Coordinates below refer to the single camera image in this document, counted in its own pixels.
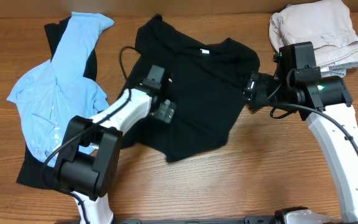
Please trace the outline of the black t-shirt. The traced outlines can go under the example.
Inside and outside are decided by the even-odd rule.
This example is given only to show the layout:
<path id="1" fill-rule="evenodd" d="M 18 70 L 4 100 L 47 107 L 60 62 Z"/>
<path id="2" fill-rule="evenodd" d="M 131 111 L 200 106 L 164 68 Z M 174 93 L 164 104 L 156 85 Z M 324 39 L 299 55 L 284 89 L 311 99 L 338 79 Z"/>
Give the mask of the black t-shirt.
<path id="1" fill-rule="evenodd" d="M 141 56 L 128 82 L 131 87 L 145 78 L 152 65 L 172 73 L 166 97 L 177 108 L 171 123 L 150 116 L 134 125 L 122 146 L 141 143 L 176 162 L 227 143 L 241 113 L 244 85 L 258 71 L 257 53 L 227 38 L 205 45 L 177 31 L 157 14 L 139 28 L 135 48 Z"/>

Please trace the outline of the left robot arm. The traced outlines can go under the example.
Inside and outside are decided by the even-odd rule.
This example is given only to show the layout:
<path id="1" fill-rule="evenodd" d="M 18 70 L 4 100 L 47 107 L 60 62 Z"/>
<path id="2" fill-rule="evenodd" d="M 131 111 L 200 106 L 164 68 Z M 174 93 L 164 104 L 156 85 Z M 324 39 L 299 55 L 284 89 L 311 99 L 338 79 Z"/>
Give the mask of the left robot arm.
<path id="1" fill-rule="evenodd" d="M 53 177 L 75 199 L 80 223 L 114 223 L 108 190 L 117 171 L 122 140 L 140 120 L 153 116 L 165 123 L 176 105 L 165 98 L 173 75 L 153 65 L 147 76 L 126 88 L 108 109 L 91 118 L 75 116 L 56 149 Z"/>

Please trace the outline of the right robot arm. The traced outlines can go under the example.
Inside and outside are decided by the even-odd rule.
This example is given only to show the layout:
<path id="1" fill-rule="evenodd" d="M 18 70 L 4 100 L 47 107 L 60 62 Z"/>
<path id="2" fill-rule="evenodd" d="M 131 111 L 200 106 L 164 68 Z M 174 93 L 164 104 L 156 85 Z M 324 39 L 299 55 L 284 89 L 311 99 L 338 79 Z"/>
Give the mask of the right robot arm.
<path id="1" fill-rule="evenodd" d="M 265 223 L 358 223 L 358 126 L 353 100 L 344 80 L 323 77 L 311 42 L 281 47 L 273 56 L 274 75 L 252 72 L 243 97 L 255 113 L 269 106 L 284 118 L 298 113 L 316 138 L 333 178 L 340 218 L 306 207 L 275 211 Z"/>

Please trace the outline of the folded beige trousers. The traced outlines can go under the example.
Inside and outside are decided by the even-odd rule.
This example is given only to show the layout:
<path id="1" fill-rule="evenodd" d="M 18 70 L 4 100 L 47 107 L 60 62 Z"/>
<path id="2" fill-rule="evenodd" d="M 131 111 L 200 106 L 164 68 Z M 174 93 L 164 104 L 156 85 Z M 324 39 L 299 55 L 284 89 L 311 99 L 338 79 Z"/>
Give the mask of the folded beige trousers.
<path id="1" fill-rule="evenodd" d="M 269 39 L 275 50 L 310 41 L 323 77 L 342 78 L 358 67 L 358 36 L 341 0 L 288 5 L 271 16 Z"/>

